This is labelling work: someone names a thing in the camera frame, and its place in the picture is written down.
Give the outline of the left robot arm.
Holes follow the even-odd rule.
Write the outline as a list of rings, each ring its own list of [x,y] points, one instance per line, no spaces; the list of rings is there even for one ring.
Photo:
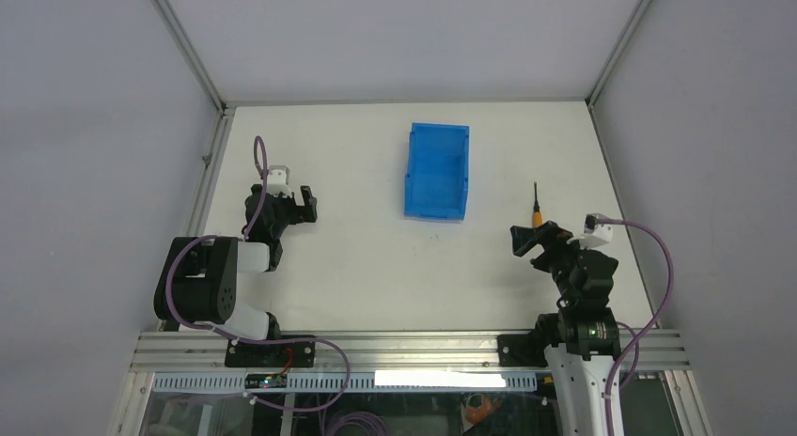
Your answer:
[[[158,319],[176,321],[178,314],[191,328],[212,328],[233,339],[249,339],[246,353],[252,360],[259,366],[276,364],[283,353],[278,321],[238,296],[238,276],[275,271],[288,226],[317,221],[317,198],[307,185],[300,191],[302,203],[289,188],[265,192],[260,184],[253,185],[244,205],[245,217],[255,222],[241,239],[202,239],[181,261],[176,261],[178,254],[195,238],[174,239],[154,292]]]

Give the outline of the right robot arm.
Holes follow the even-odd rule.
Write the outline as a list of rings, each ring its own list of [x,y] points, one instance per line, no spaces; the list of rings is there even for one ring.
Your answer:
[[[617,398],[620,330],[609,307],[618,262],[601,252],[612,229],[595,215],[574,235],[553,221],[512,226],[512,253],[541,253],[532,267],[551,275],[559,297],[556,311],[539,315],[524,335],[497,338],[501,366],[547,367],[565,435],[621,435]]]

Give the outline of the orange handled screwdriver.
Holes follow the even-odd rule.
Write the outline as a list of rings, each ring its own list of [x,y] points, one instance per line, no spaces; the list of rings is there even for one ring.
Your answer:
[[[543,224],[543,217],[539,204],[538,184],[534,182],[534,201],[532,214],[532,227],[537,228]]]

